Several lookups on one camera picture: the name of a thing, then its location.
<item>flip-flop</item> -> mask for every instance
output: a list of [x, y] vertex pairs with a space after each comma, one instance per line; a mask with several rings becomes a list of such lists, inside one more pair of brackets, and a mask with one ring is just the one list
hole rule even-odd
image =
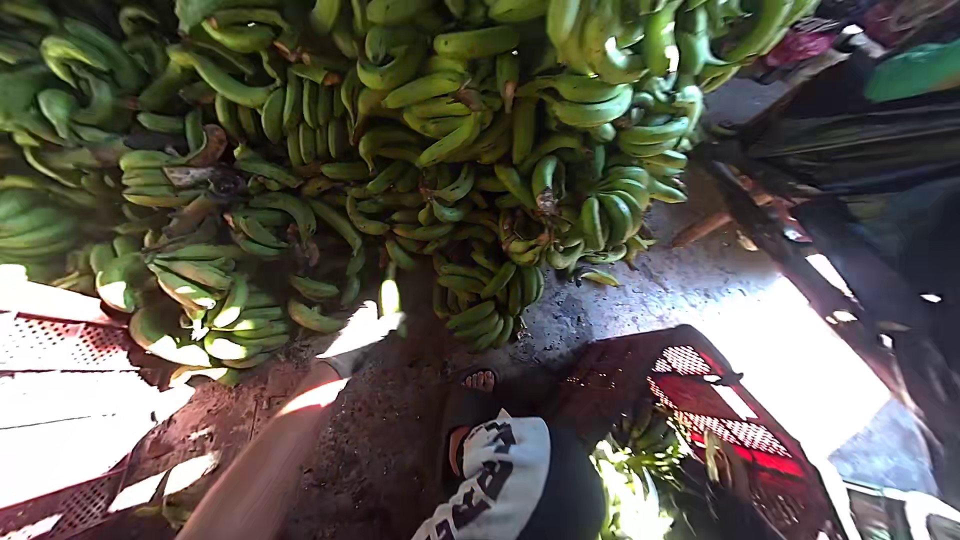
[[[467, 388], [464, 381], [476, 375], [489, 371], [493, 373], [493, 391], [485, 392], [476, 388]], [[472, 367], [459, 372], [454, 376], [454, 383], [446, 396], [444, 403], [444, 419], [441, 423], [440, 436], [440, 456], [437, 460], [440, 471], [438, 478], [444, 488], [447, 497], [452, 497], [460, 486], [462, 478], [456, 476], [450, 469], [450, 434], [459, 427], [470, 426], [471, 428], [489, 422], [496, 418], [500, 412], [500, 404], [493, 395], [496, 391], [496, 384], [499, 376], [496, 370], [485, 367]]]

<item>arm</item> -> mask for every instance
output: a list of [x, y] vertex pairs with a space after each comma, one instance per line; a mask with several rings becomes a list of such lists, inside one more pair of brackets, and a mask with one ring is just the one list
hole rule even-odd
[[298, 486], [300, 466], [314, 450], [333, 403], [347, 383], [318, 362], [293, 399], [210, 488], [179, 540], [274, 538]]

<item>foot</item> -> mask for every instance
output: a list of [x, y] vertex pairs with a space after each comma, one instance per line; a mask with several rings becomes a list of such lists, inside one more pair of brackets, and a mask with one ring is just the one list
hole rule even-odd
[[482, 392], [493, 392], [493, 386], [496, 384], [496, 375], [493, 371], [478, 371], [464, 379], [464, 386], [467, 388], [476, 388]]
[[[493, 386], [496, 384], [496, 375], [493, 374], [493, 371], [489, 369], [478, 371], [473, 375], [464, 379], [464, 386], [467, 388], [476, 388], [481, 392], [493, 392]], [[460, 474], [460, 466], [457, 464], [457, 448], [460, 447], [460, 441], [464, 440], [464, 437], [467, 436], [467, 433], [470, 432], [472, 426], [460, 426], [456, 430], [450, 433], [450, 441], [447, 446], [450, 449], [449, 455], [447, 456], [450, 461], [450, 468], [453, 469], [453, 473], [458, 477]]]

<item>red plastic crate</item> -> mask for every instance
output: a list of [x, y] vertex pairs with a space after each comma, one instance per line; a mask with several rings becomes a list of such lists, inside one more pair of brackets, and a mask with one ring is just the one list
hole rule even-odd
[[[735, 397], [725, 399], [712, 384], [717, 381]], [[707, 428], [733, 445], [751, 466], [756, 509], [788, 540], [812, 540], [821, 531], [832, 535], [839, 530], [831, 520], [826, 489], [800, 444], [691, 326], [589, 344], [548, 416], [572, 425], [587, 444], [595, 445], [621, 414], [632, 410], [637, 396], [646, 393], [644, 386], [674, 410], [701, 458]]]

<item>plantain bunch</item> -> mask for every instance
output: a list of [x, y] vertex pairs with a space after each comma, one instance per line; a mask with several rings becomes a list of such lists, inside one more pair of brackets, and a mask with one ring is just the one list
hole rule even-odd
[[500, 347], [544, 265], [619, 285], [596, 265], [686, 200], [704, 93], [814, 6], [3, 0], [0, 261], [131, 313], [178, 377], [339, 330], [368, 258], [384, 315], [432, 268], [435, 313]]

